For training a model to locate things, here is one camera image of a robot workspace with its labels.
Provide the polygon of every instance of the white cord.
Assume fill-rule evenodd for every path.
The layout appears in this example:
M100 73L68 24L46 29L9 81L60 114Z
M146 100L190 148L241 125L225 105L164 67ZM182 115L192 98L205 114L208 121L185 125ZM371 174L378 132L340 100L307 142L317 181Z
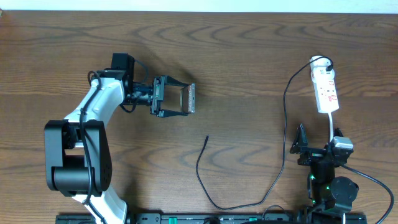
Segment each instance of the white cord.
M328 113L329 115L329 142L333 140L333 118L331 117L331 113Z

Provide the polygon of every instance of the power strip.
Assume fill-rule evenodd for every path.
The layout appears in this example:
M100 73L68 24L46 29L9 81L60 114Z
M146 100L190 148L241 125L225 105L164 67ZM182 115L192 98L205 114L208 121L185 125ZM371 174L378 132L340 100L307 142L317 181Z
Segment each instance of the power strip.
M310 62L321 56L314 56ZM337 92L335 86L335 71L327 71L326 68L331 64L327 58L321 58L311 65L311 79L315 90L315 98L319 113L331 113L336 111L338 106Z

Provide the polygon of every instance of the white power strip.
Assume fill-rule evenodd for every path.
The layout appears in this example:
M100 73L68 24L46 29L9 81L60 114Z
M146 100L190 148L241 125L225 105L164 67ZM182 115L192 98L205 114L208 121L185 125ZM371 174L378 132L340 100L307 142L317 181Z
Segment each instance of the white power strip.
M310 62L321 56L314 56ZM335 71L332 69L327 71L326 68L331 64L327 58L321 58L311 65L311 79L315 89L315 98L319 113L331 113L336 111L338 106L337 92L335 86Z

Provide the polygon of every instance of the tabletop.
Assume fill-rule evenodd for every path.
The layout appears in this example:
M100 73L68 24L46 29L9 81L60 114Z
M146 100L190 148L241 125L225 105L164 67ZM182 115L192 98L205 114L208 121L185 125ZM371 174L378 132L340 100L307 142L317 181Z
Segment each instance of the tabletop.
M85 208L45 181L44 126L63 119L87 93L86 74L127 52L149 68L149 80L170 75L196 83L196 113L157 118L138 106L116 109L107 128L112 185L133 211L216 213L195 164L222 207L263 198L282 163L282 95L289 78L314 55L333 59L340 109L334 125L354 143L348 165L383 181L398 195L398 16L176 12L5 11L0 18L0 223L54 223ZM136 78L144 76L136 67ZM178 104L178 93L165 108ZM310 205L308 167L288 150L300 123L310 145L328 140L310 69L292 81L286 99L286 165L260 206ZM353 212L374 223L387 192L354 173ZM394 208L385 223L397 223Z

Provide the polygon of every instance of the white wall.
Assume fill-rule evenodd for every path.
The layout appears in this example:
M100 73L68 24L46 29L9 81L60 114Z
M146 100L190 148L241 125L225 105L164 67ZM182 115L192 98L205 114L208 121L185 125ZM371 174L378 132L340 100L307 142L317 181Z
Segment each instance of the white wall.
M0 0L3 10L398 13L398 0Z

